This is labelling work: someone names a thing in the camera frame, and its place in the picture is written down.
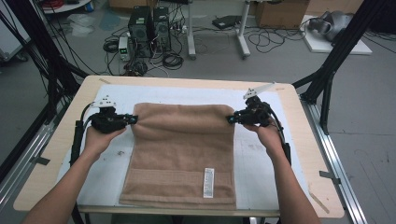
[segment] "human hand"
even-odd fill
[[[279,131],[275,126],[275,121],[273,119],[269,119],[269,121],[270,125],[267,127],[247,124],[244,124],[244,127],[258,135],[260,142],[265,146],[267,154],[272,160],[278,156],[284,157],[285,154],[283,152]]]
[[[92,162],[99,160],[100,154],[102,154],[102,152],[108,148],[111,140],[125,132],[125,130],[126,128],[113,133],[101,133],[90,126],[87,129],[87,134],[85,136],[85,147],[81,156],[89,158],[92,160]]]

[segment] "table leg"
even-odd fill
[[[183,216],[172,216],[172,223],[173,224],[182,224],[183,223]]]
[[[245,37],[244,37],[249,7],[250,7],[250,1],[245,1],[244,9],[242,12],[241,27],[239,30],[236,30],[236,37],[238,38],[239,43],[241,44],[243,59],[246,59],[246,57],[250,56],[250,51],[248,50],[247,41],[245,40]]]
[[[189,1],[189,27],[187,33],[187,43],[189,44],[189,56],[191,59],[196,59],[194,36],[192,34],[192,13],[191,13],[192,0]]]

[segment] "human arm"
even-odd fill
[[[282,224],[320,223],[318,215],[311,202],[306,198],[283,152],[277,127],[274,125],[267,127],[244,126],[259,136],[274,165],[276,191]]]
[[[125,129],[103,134],[87,129],[85,147],[64,177],[28,213],[22,223],[67,223],[91,166],[99,159],[110,141]]]

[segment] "cardboard box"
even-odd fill
[[[135,6],[150,6],[154,8],[157,5],[157,0],[108,0],[110,7],[122,11],[130,11]]]
[[[256,22],[260,27],[276,29],[298,29],[310,0],[285,0],[271,5],[263,2],[257,5]]]
[[[326,11],[356,13],[363,0],[311,0],[306,15],[321,16]]]

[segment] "wooden table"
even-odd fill
[[[158,87],[185,87],[208,89],[247,90],[265,83],[219,81],[198,79],[175,79],[155,77],[106,77],[89,76],[82,83],[72,104],[67,109],[62,121],[42,153],[43,158],[50,160],[47,166],[38,164],[18,195],[14,208],[29,211],[56,183],[57,175],[65,153],[70,149],[74,137],[75,121],[79,119],[85,105],[91,103],[102,85],[137,85]],[[305,112],[301,106],[295,89],[290,84],[276,84],[270,91],[276,91],[281,99],[285,116],[293,135],[300,164],[304,171],[312,204],[319,217],[342,217],[343,206],[329,178],[319,176],[319,171],[328,169],[318,149],[318,143],[309,126]],[[93,213],[139,213],[139,214],[171,214],[197,216],[240,216],[240,217],[277,217],[278,211],[250,210],[175,210],[161,208],[81,206],[81,212]]]

